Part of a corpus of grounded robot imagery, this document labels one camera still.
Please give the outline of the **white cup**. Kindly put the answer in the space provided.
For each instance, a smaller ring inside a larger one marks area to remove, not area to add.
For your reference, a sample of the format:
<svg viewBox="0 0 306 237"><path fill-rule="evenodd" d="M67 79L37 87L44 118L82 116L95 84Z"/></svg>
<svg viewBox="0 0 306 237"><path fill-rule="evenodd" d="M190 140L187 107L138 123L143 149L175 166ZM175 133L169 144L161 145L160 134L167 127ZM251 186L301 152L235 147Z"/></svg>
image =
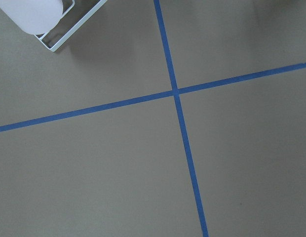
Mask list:
<svg viewBox="0 0 306 237"><path fill-rule="evenodd" d="M0 9L25 33L52 30L63 14L61 0L0 0Z"/></svg>

